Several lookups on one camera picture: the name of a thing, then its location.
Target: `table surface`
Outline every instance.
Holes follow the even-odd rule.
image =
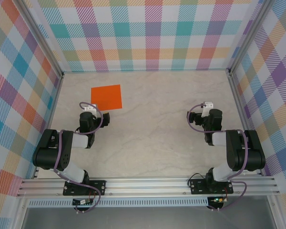
[[[186,112],[203,101],[223,111],[223,129],[242,129],[225,71],[66,74],[51,128],[75,130],[78,103],[91,101],[92,87],[114,84],[121,85],[123,108],[109,111],[111,122],[96,132],[91,149],[71,152],[90,177],[204,175],[220,165],[225,147],[209,146],[186,121]],[[38,178],[50,177],[56,175],[39,171]]]

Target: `purple cable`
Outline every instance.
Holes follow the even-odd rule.
[[[190,126],[193,130],[195,130],[195,131],[197,131],[197,132],[200,132],[200,133],[220,133],[220,132],[225,132],[225,130],[219,130],[219,131],[203,131],[203,130],[198,130],[198,129],[194,128],[194,127],[191,125],[191,123],[190,123],[190,113],[192,112],[192,110],[194,110],[196,107],[199,107],[199,106],[205,106],[205,104],[199,104],[199,105],[193,106],[193,107],[190,109],[189,113],[187,114],[187,123],[189,124],[189,126]],[[246,184],[244,181],[233,181],[233,180],[231,180],[231,178],[234,178],[234,177],[238,176],[239,174],[241,174],[241,173],[244,171],[244,169],[245,169],[245,167],[246,167],[246,165],[247,165],[247,161],[248,161],[248,142],[247,142],[247,137],[246,137],[246,135],[245,135],[245,133],[244,133],[243,130],[239,130],[239,129],[238,129],[237,131],[239,131],[239,132],[242,134],[243,138],[244,138],[244,143],[245,143],[245,158],[244,158],[244,163],[243,163],[242,168],[241,168],[237,173],[235,173],[235,174],[229,176],[227,179],[228,179],[229,181],[231,181],[232,183],[244,184],[245,188],[244,188],[243,193],[236,199],[236,201],[234,201],[232,204],[229,204],[228,206],[225,206],[225,207],[221,208],[221,210],[227,209],[227,208],[229,208],[230,206],[233,206],[235,203],[237,203],[237,202],[244,196],[245,192],[247,191],[247,184]]]
[[[84,109],[84,108],[81,106],[81,104],[87,104],[87,105],[90,105],[90,106],[94,107],[94,108],[96,109],[96,111],[97,111],[97,112],[100,114],[100,116],[101,116],[101,122],[100,122],[99,126],[98,126],[95,130],[90,131],[90,132],[87,132],[87,133],[77,133],[77,134],[79,134],[79,135],[93,134],[93,133],[95,133],[95,132],[101,127],[101,125],[102,125],[102,123],[103,123],[103,115],[102,115],[101,111],[100,111],[96,106],[94,106],[94,105],[92,105],[92,104],[90,104],[90,103],[81,102],[81,103],[80,103],[81,109]],[[94,209],[96,205],[99,204],[99,202],[100,202],[100,200],[101,200],[101,192],[100,192],[97,188],[92,187],[92,186],[90,186],[90,185],[85,185],[85,184],[78,183],[78,182],[76,182],[76,181],[67,179],[66,177],[64,177],[63,175],[61,175],[60,172],[57,170],[57,166],[58,166],[59,160],[60,160],[60,158],[61,158],[61,145],[62,145],[62,132],[63,132],[63,131],[64,131],[64,130],[61,130],[61,131],[59,132],[58,155],[57,155],[57,159],[56,159],[56,162],[55,162],[53,171],[54,171],[54,173],[56,173],[60,178],[64,179],[64,180],[67,181],[67,182],[73,183],[73,184],[75,184],[75,185],[83,186],[83,187],[88,187],[88,188],[91,188],[91,189],[97,191],[97,193],[99,194],[99,198],[98,198],[97,202],[96,202],[93,206],[91,206],[88,210],[86,210],[86,211],[79,211],[79,210],[77,209],[77,206],[75,207],[75,209],[77,210],[77,212],[80,212],[80,213],[89,212],[89,211],[91,211],[92,209]]]

